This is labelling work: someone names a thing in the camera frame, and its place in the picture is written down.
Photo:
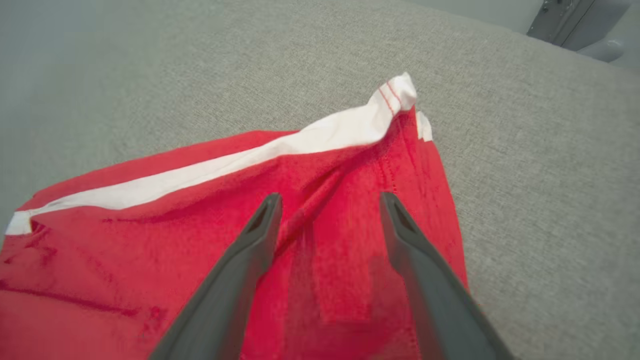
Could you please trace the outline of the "red shorts with white stripes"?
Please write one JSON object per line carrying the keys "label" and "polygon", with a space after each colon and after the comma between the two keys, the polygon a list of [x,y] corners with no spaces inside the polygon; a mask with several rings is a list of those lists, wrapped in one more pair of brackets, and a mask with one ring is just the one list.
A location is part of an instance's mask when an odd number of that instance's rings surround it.
{"label": "red shorts with white stripes", "polygon": [[382,192],[467,284],[457,212],[407,73],[294,132],[252,131],[96,170],[14,212],[0,360],[146,359],[266,196],[282,217],[242,360],[418,360]]}

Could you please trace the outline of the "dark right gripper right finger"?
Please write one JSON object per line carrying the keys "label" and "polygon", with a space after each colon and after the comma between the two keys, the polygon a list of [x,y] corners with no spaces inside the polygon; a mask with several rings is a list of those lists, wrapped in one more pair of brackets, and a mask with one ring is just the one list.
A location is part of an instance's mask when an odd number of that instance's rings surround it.
{"label": "dark right gripper right finger", "polygon": [[404,282],[422,360],[515,360],[400,199],[382,192],[379,207],[388,259]]}

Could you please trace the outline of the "grey fabric sofa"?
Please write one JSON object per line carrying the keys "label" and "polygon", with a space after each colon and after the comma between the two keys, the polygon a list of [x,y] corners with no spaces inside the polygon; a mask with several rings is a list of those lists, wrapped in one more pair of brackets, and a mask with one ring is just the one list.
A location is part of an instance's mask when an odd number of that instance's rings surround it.
{"label": "grey fabric sofa", "polygon": [[36,191],[409,73],[522,360],[640,360],[640,73],[397,0],[0,0],[0,243]]}

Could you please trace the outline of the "dark metal post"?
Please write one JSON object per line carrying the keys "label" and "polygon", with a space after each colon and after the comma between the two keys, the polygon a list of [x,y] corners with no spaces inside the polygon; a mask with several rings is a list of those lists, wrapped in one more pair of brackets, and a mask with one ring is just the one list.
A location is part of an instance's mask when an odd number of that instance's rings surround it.
{"label": "dark metal post", "polygon": [[570,51],[602,39],[634,0],[541,0],[526,35]]}

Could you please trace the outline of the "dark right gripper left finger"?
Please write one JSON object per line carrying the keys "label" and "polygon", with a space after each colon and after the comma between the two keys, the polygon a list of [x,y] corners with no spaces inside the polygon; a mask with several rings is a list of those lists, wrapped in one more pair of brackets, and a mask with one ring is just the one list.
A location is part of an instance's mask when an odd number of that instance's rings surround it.
{"label": "dark right gripper left finger", "polygon": [[258,281],[274,260],[281,217],[281,195],[268,194],[149,360],[239,360]]}

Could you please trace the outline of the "light grey tube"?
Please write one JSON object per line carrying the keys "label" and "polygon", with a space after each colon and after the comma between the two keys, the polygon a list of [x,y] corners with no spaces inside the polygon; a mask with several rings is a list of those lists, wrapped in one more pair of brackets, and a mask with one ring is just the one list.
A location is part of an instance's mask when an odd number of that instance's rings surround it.
{"label": "light grey tube", "polygon": [[577,51],[578,54],[605,63],[614,62],[625,52],[624,43],[617,39],[601,39]]}

